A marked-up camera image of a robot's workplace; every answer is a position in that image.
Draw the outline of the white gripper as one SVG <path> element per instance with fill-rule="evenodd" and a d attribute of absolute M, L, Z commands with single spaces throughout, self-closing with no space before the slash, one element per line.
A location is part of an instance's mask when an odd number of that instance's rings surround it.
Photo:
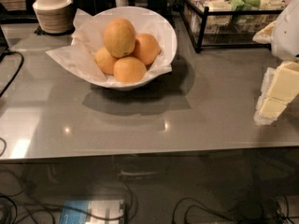
<path fill-rule="evenodd" d="M 276 69 L 269 67 L 255 107 L 254 120 L 270 125 L 299 94 L 299 0 L 291 0 L 279 14 L 272 33 L 272 53 L 284 61 Z"/>

